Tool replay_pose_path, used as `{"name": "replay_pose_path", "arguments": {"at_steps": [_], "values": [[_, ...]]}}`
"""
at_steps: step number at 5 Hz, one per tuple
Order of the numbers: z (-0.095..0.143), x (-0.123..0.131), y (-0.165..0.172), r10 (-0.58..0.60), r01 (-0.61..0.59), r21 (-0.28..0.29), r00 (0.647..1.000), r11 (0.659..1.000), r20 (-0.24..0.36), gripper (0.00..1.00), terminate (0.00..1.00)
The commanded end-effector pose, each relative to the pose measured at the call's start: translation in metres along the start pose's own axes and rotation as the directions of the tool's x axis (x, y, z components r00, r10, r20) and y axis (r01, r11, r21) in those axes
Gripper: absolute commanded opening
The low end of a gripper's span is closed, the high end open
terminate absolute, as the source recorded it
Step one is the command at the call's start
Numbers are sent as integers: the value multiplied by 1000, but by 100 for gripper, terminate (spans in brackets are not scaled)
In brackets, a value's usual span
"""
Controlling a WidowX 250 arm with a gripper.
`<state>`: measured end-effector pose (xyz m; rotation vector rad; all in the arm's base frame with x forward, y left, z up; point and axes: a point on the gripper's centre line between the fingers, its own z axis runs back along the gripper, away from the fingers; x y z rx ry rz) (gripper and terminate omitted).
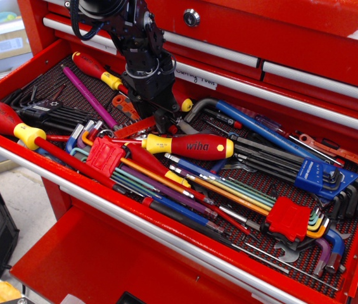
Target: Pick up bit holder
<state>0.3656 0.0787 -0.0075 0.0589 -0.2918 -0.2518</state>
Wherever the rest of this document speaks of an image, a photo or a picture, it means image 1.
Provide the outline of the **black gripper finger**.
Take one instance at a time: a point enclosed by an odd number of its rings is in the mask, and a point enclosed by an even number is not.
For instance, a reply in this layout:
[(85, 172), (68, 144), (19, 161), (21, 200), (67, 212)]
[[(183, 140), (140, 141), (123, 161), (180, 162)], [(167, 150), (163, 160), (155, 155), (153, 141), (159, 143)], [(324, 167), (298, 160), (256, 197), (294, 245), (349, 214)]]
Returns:
[(142, 118), (153, 116), (153, 106), (148, 101), (144, 100), (141, 96), (133, 96), (129, 98), (133, 104), (137, 114)]
[(157, 131), (160, 134), (175, 134), (176, 126), (172, 123), (169, 113), (164, 109), (158, 109), (153, 114)]

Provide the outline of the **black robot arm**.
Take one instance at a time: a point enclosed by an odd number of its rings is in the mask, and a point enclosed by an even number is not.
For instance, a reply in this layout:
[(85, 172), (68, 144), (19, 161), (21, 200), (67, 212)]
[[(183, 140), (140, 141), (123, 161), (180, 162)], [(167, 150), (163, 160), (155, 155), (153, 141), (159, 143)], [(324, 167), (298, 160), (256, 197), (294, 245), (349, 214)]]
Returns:
[(141, 118), (154, 117), (159, 133), (171, 126), (169, 115), (180, 110), (173, 93), (176, 62), (163, 47), (163, 30), (146, 1), (65, 1), (74, 34), (83, 41), (108, 32), (125, 58), (122, 78)]

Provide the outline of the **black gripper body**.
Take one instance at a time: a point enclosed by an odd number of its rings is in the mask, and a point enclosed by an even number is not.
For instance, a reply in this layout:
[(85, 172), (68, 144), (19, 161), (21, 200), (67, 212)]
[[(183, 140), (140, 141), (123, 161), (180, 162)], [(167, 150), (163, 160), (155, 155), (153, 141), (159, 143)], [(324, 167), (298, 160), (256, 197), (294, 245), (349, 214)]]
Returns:
[(172, 92), (174, 72), (157, 71), (148, 76), (134, 77), (125, 71), (122, 78), (139, 96), (152, 104), (154, 111), (155, 108), (162, 108), (171, 113), (179, 111), (179, 105)]

